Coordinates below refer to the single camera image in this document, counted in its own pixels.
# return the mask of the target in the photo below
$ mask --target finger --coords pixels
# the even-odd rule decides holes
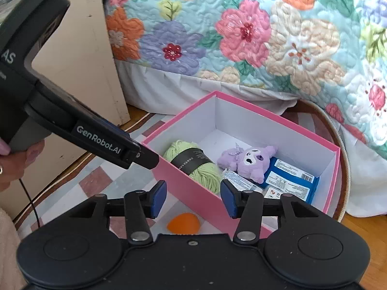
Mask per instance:
[[[11,148],[8,144],[0,138],[0,155],[7,156],[11,152]]]
[[[36,160],[36,158],[43,151],[44,147],[45,147],[45,141],[42,140],[39,143],[32,145],[29,149],[27,149],[27,159],[26,159],[25,167],[28,167]]]
[[[9,186],[11,185],[11,182],[7,182],[7,183],[0,183],[0,192],[6,190],[9,188]]]
[[[0,183],[19,179],[24,174],[26,152],[0,157],[0,164],[3,168],[3,173],[0,175]]]

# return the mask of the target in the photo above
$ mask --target kuromi plush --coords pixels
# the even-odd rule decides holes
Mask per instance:
[[[264,182],[264,173],[270,164],[270,158],[274,156],[276,151],[277,149],[274,146],[246,149],[238,156],[238,174],[241,177],[262,184]]]
[[[243,148],[239,147],[238,144],[235,144],[235,148],[225,150],[216,163],[222,169],[229,169],[236,172],[237,162],[241,153],[243,153]]]

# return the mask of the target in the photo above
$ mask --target metal screw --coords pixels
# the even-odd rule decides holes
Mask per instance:
[[[132,235],[130,236],[130,238],[136,242],[146,241],[147,239],[149,239],[149,237],[150,237],[149,233],[145,231],[136,231],[136,232],[133,232]]]
[[[241,232],[238,232],[237,234],[237,238],[240,239],[241,241],[252,241],[256,237],[257,236],[255,235],[255,233],[251,231],[241,231]]]

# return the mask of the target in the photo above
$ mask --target fingernail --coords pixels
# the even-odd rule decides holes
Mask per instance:
[[[38,150],[34,150],[31,153],[29,153],[27,155],[26,165],[32,164],[36,160],[36,158],[39,156],[39,154],[40,154],[40,151],[38,151]]]
[[[11,148],[8,144],[0,138],[0,155],[7,156],[11,152]]]

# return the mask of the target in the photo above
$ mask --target yarn label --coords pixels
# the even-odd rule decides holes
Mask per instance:
[[[277,161],[274,164],[275,167],[278,169],[281,169],[291,175],[294,175],[298,178],[304,179],[305,181],[308,181],[310,183],[313,183],[314,176],[308,172],[305,172],[304,170],[301,170],[299,168],[296,168],[289,163],[286,163],[285,161],[282,161],[280,159],[277,159]]]
[[[194,147],[182,151],[171,161],[177,169],[187,175],[190,175],[198,167],[208,162],[212,162],[211,159],[201,149]]]
[[[303,201],[306,201],[310,189],[299,185],[297,183],[286,180],[275,172],[271,171],[266,179],[266,183],[280,189],[284,193],[290,193],[298,198],[301,198]]]
[[[255,192],[262,193],[262,189],[259,186],[256,186],[255,184],[247,181],[244,177],[241,177],[239,174],[231,170],[224,170],[223,178],[229,180],[238,191],[252,190]]]

